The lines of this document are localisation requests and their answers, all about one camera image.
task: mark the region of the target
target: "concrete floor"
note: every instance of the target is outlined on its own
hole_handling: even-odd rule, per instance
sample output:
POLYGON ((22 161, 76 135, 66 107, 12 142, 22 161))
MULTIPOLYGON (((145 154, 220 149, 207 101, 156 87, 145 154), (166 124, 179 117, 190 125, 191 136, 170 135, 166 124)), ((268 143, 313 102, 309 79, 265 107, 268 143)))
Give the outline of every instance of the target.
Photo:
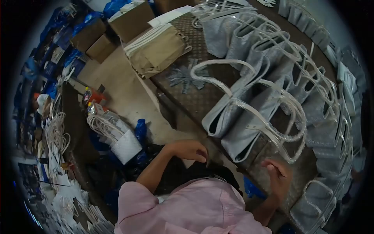
MULTIPOLYGON (((121 47, 118 47, 102 64, 89 60, 78 79, 94 88, 99 88, 102 84, 105 87, 104 93, 110 97, 107 107, 124 117, 132 127, 135 128, 138 119, 145 119, 150 132, 149 138, 153 143, 163 145, 181 139, 199 140, 207 147, 212 160, 223 162, 223 165, 233 172, 246 198, 243 175, 238 173, 236 166, 207 139, 205 132, 179 111, 176 113, 178 130, 171 128, 138 80, 121 47)), ((151 90, 155 90, 156 88, 152 86, 154 85, 151 85, 151 90)), ((84 92, 84 87, 78 83, 75 84, 75 88, 84 92)))

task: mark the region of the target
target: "wire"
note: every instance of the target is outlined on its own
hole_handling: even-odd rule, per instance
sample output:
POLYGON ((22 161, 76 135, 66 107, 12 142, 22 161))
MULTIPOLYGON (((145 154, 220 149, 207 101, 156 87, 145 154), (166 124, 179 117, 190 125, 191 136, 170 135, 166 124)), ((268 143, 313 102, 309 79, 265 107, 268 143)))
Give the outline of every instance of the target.
POLYGON ((50 185, 60 185, 60 186, 65 186, 65 187, 70 187, 71 185, 61 185, 61 184, 58 184, 58 183, 50 183, 50 182, 45 182, 45 181, 41 181, 41 180, 37 180, 38 182, 43 182, 43 183, 48 183, 50 185))
POLYGON ((122 132, 115 126, 113 123, 111 123, 109 120, 95 114, 90 114, 87 117, 87 123, 90 126, 92 130, 94 130, 96 133, 100 135, 104 135, 107 138, 109 138, 113 143, 117 142, 116 137, 112 134, 113 131, 119 133, 121 136, 123 136, 125 133, 122 132))
MULTIPOLYGON (((68 133, 64 133, 65 126, 64 126, 64 119, 65 113, 59 112, 57 113, 52 120, 47 124, 44 129, 45 137, 47 146, 49 148, 50 154, 49 157, 49 179, 51 180, 51 184, 54 185, 57 182, 58 174, 62 174, 60 165, 64 161, 62 155, 69 147, 71 137, 68 133)), ((59 190, 59 187, 52 186, 55 191, 59 190)))

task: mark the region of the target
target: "brown cardboard box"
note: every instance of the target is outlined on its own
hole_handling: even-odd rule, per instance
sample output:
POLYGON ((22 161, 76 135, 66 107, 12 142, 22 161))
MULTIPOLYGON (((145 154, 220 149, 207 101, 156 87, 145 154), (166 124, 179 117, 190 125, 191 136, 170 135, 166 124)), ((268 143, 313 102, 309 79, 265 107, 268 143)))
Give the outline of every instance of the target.
POLYGON ((167 13, 171 10, 176 8, 180 8, 183 6, 195 6, 197 3, 195 0, 154 0, 154 4, 156 6, 157 11, 160 14, 167 13))
POLYGON ((97 19, 95 23, 86 26, 75 35, 71 42, 80 52, 85 53, 105 31, 105 24, 101 19, 97 19))
POLYGON ((151 26, 148 24, 148 21, 153 18, 152 9, 148 1, 145 1, 112 22, 109 22, 109 25, 125 43, 128 43, 137 35, 150 28, 151 26))
POLYGON ((86 54, 98 63, 104 62, 104 60, 116 49, 116 45, 113 44, 108 37, 103 34, 87 51, 86 54))

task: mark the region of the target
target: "beige paper bag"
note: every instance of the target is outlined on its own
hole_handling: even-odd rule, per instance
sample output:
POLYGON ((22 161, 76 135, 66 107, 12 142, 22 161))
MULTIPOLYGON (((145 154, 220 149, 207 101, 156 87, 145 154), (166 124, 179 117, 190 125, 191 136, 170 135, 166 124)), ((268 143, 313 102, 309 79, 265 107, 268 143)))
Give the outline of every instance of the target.
POLYGON ((185 37, 171 24, 151 29, 124 48, 133 68, 149 78, 169 67, 179 56, 191 51, 185 37))

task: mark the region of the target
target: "table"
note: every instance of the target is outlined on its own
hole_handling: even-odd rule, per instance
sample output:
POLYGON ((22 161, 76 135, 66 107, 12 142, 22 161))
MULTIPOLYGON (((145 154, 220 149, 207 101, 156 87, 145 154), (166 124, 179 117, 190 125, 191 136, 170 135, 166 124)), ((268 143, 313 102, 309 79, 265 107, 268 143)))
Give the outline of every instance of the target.
POLYGON ((95 163, 100 155, 93 147, 88 136, 90 129, 85 114, 80 109, 77 97, 78 91, 69 83, 62 85, 61 100, 62 111, 65 113, 65 133, 69 133, 71 137, 69 147, 64 152, 63 157, 65 161, 74 165, 75 179, 79 182, 81 188, 88 192, 91 204, 98 206, 104 217, 114 225, 117 222, 117 217, 96 192, 86 170, 86 164, 95 163))
MULTIPOLYGON (((258 9, 258 13, 265 15, 267 18, 277 23, 283 31, 289 32, 291 35, 291 41, 297 44, 304 44, 306 48, 310 50, 312 40, 304 33, 299 31, 298 28, 289 23, 285 18, 278 15, 278 7, 267 8, 257 1, 250 1, 250 3, 258 9)), ((173 66, 178 67, 183 65, 188 67, 190 58, 196 58, 199 60, 199 62, 217 59, 215 56, 207 53, 202 29, 193 28, 191 25, 192 19, 192 14, 187 13, 170 22, 182 34, 189 37, 188 43, 192 46, 192 51, 178 58, 173 66)), ((325 76, 336 82, 336 71, 319 47, 315 46, 312 58, 317 67, 324 66, 326 69, 325 76)), ((195 87, 191 86, 188 94, 182 94, 181 84, 174 87, 170 87, 169 85, 167 77, 171 73, 171 70, 172 66, 151 77, 150 79, 155 86, 160 89, 175 105, 177 105, 197 125, 202 127, 201 120, 212 109, 212 107, 217 103, 224 93, 214 85, 206 83, 205 87, 201 90, 197 90, 195 87)), ((228 64, 215 64, 208 66, 208 71, 209 76, 215 77, 216 79, 224 82, 228 87, 230 87, 236 80, 240 78, 239 72, 228 64)), ((272 118, 271 122, 280 131, 284 131, 286 128, 285 122, 288 121, 288 118, 289 117, 287 117, 279 109, 272 118)), ((231 160, 220 144, 220 139, 212 139, 212 141, 221 150, 221 152, 223 152, 225 156, 231 160)), ((285 147, 287 148, 288 152, 292 153, 296 151, 298 145, 299 144, 297 142, 286 143, 285 147)), ((247 160, 236 164, 239 170, 248 176, 249 179, 260 190, 265 192, 265 194, 269 194, 271 192, 270 179, 266 169, 261 168, 260 163, 264 158, 278 158, 282 160, 281 156, 278 153, 275 154, 274 152, 275 149, 272 147, 272 144, 267 143, 265 138, 260 137, 247 160)), ((302 191, 306 183, 317 175, 316 158, 312 149, 306 147, 299 160, 295 164, 290 165, 290 167, 293 169, 294 177, 287 198, 280 207, 281 211, 283 211, 288 217, 290 217, 289 210, 302 195, 302 191)))

